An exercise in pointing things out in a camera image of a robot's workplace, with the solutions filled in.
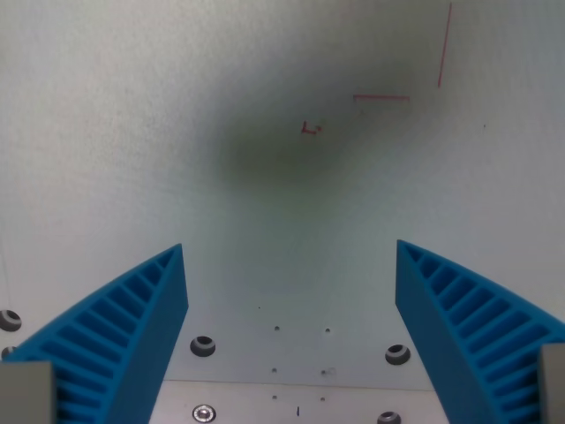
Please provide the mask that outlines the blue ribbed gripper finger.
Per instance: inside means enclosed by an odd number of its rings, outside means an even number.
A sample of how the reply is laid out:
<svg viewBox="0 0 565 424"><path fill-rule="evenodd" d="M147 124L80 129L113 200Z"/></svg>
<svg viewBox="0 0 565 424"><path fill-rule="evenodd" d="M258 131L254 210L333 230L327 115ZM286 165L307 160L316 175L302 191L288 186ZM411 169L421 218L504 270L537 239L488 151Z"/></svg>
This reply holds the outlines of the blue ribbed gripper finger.
<svg viewBox="0 0 565 424"><path fill-rule="evenodd" d="M187 311L174 245L67 309L11 360L53 366L58 423L147 423Z"/></svg>
<svg viewBox="0 0 565 424"><path fill-rule="evenodd" d="M450 423L540 423L538 357L564 324L420 246L396 244L395 304Z"/></svg>

